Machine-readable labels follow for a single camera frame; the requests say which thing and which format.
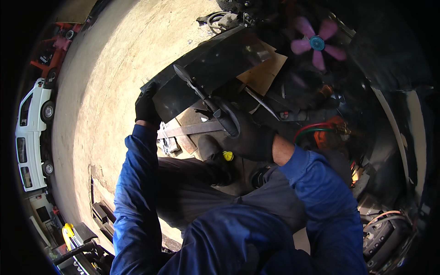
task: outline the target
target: yellow object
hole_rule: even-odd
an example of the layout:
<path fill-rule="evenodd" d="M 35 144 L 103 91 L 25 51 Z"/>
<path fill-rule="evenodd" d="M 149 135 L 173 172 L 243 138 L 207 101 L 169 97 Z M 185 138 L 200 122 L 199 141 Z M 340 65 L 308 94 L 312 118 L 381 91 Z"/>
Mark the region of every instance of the yellow object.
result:
<path fill-rule="evenodd" d="M 223 151 L 223 157 L 226 161 L 231 161 L 234 159 L 234 154 L 231 151 Z"/>
<path fill-rule="evenodd" d="M 73 224 L 65 224 L 62 227 L 62 237 L 64 238 L 64 242 L 66 243 L 67 249 L 69 251 L 72 250 L 72 248 L 70 247 L 70 238 L 73 238 L 73 236 L 75 235 L 73 233 Z"/>

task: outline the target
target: white van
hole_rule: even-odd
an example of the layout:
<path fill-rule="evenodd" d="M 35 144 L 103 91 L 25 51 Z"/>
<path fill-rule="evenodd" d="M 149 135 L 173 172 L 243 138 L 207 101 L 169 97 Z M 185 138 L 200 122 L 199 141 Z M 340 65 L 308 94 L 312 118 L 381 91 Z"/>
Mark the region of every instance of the white van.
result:
<path fill-rule="evenodd" d="M 20 103 L 15 137 L 18 169 L 26 192 L 46 187 L 46 180 L 54 173 L 51 154 L 43 148 L 40 140 L 55 113 L 51 94 L 52 90 L 44 88 L 44 78 L 40 77 Z M 45 147 L 48 147 L 50 133 L 44 133 L 48 137 Z"/>

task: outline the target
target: hand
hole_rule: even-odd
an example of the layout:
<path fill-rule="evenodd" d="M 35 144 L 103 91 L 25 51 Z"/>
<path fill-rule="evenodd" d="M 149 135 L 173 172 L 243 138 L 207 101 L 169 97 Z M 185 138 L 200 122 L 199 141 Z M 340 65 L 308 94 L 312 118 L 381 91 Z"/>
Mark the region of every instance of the hand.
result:
<path fill-rule="evenodd" d="M 237 109 L 229 102 L 218 97 L 214 99 L 238 129 L 236 137 L 225 139 L 225 149 L 251 161 L 273 162 L 272 144 L 277 131 L 255 123 L 249 113 Z"/>
<path fill-rule="evenodd" d="M 161 124 L 161 117 L 156 111 L 156 106 L 154 106 L 153 96 L 156 94 L 156 83 L 151 82 L 150 85 L 145 89 L 144 93 L 140 93 L 139 98 L 136 100 L 136 119 L 137 121 L 145 121 L 153 129 L 158 130 Z"/>

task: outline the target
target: pink fan blade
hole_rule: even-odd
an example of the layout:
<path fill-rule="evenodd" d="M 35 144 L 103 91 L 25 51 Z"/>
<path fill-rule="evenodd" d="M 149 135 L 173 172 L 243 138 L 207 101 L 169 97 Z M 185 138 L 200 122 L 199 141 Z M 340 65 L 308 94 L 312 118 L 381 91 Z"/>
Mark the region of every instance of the pink fan blade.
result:
<path fill-rule="evenodd" d="M 324 64 L 323 53 L 314 50 L 312 64 L 321 71 L 324 71 L 326 69 L 326 66 Z"/>
<path fill-rule="evenodd" d="M 346 60 L 347 59 L 347 55 L 345 54 L 344 50 L 341 50 L 340 48 L 337 48 L 335 46 L 332 45 L 326 45 L 326 47 L 324 48 L 324 50 L 326 52 L 329 53 L 329 55 L 333 56 L 334 58 L 336 58 L 337 60 L 341 61 L 341 60 Z"/>
<path fill-rule="evenodd" d="M 295 28 L 308 39 L 315 35 L 315 31 L 304 16 L 300 16 L 296 19 Z"/>
<path fill-rule="evenodd" d="M 323 40 L 327 40 L 330 37 L 332 37 L 336 31 L 337 31 L 336 22 L 331 21 L 330 19 L 324 19 L 318 35 Z"/>
<path fill-rule="evenodd" d="M 290 44 L 290 48 L 294 54 L 300 55 L 303 52 L 310 50 L 312 47 L 310 46 L 309 40 L 293 40 Z"/>

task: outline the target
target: black shoe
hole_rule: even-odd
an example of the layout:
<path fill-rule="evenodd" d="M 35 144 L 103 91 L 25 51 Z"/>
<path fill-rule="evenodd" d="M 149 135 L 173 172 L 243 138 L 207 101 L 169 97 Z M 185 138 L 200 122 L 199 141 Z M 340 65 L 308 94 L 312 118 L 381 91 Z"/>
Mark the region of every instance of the black shoe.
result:
<path fill-rule="evenodd" d="M 202 135 L 197 144 L 204 163 L 212 167 L 216 182 L 213 186 L 227 186 L 232 183 L 233 170 L 224 159 L 223 149 L 217 140 L 210 135 Z"/>

